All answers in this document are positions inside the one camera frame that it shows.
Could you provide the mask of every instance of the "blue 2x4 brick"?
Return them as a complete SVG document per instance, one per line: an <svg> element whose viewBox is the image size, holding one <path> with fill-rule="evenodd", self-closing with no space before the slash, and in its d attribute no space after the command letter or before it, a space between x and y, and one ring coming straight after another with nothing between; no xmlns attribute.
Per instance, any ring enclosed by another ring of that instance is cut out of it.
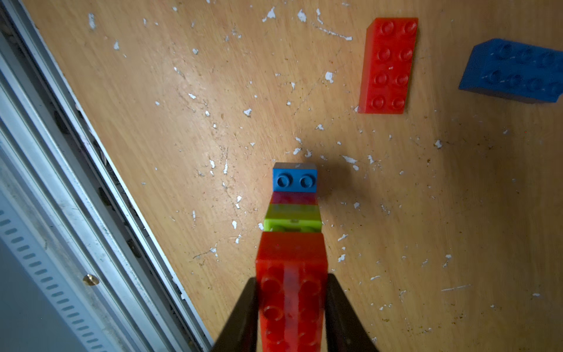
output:
<svg viewBox="0 0 563 352"><path fill-rule="evenodd" d="M317 170L312 163L275 163L274 192L316 192Z"/></svg>
<svg viewBox="0 0 563 352"><path fill-rule="evenodd" d="M491 39L473 48L459 89L524 103L555 103L563 93L563 52Z"/></svg>

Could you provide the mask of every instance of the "wooden floor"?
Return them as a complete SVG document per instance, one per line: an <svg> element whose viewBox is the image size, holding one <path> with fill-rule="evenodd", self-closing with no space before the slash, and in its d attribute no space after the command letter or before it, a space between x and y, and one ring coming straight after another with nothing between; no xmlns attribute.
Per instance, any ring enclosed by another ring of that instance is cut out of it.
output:
<svg viewBox="0 0 563 352"><path fill-rule="evenodd" d="M563 50L563 2L23 2L214 338L274 162L307 161L329 268L382 351L561 348L563 101L457 87L488 39ZM406 111L360 115L385 16L419 17Z"/></svg>

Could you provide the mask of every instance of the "white paint speck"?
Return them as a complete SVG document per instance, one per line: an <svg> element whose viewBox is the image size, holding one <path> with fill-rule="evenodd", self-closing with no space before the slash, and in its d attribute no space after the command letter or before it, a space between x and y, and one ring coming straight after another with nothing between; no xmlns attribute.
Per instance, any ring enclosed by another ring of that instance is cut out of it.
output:
<svg viewBox="0 0 563 352"><path fill-rule="evenodd" d="M324 79L326 79L327 81L329 81L330 83L334 83L334 80L332 79L332 72L327 72L324 74Z"/></svg>
<svg viewBox="0 0 563 352"><path fill-rule="evenodd" d="M299 10L299 12L297 13L297 18L299 18L299 21L301 22L307 21L307 15L305 15L303 9Z"/></svg>
<svg viewBox="0 0 563 352"><path fill-rule="evenodd" d="M88 23L90 24L90 29L96 29L96 21L94 20L94 14L88 14Z"/></svg>
<svg viewBox="0 0 563 352"><path fill-rule="evenodd" d="M346 36L344 36L344 35L335 33L335 32L333 32L333 31L331 31L331 30L326 30L326 29L324 29L324 28L317 27L315 24L313 24L313 26L314 26L315 28L318 28L318 29L322 30L324 33L327 33L328 35L335 35L336 37L340 37L340 38L342 38L342 39L344 39L344 40L346 40L346 41L351 41L351 40L353 39L352 37L346 37Z"/></svg>
<svg viewBox="0 0 563 352"><path fill-rule="evenodd" d="M350 158L345 155L343 155L342 157L344 158L344 160L346 160L347 163L355 164L357 162L357 160L354 158Z"/></svg>
<svg viewBox="0 0 563 352"><path fill-rule="evenodd" d="M266 17L264 17L264 18L262 19L262 22L266 22L267 19L274 19L274 18L276 18L276 14L274 13L274 9L275 9L275 8L276 8L275 6L272 7L272 9L268 12L268 14L266 15Z"/></svg>
<svg viewBox="0 0 563 352"><path fill-rule="evenodd" d="M320 10L317 8L317 21L321 24L324 24L323 21L320 19Z"/></svg>

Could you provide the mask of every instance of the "scratch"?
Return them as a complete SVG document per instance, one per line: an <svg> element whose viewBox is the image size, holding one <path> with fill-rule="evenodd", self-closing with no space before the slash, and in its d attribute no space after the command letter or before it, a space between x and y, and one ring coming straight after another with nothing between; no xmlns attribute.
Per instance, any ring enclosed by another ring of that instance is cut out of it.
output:
<svg viewBox="0 0 563 352"><path fill-rule="evenodd" d="M469 287L469 286L471 286L471 284L469 284L469 285L463 285L463 286L458 286L458 287L452 287L452 288L444 288L444 289L442 290L442 292L444 292L444 291L453 291L453 290L455 290L455 289L464 288L464 287Z"/></svg>

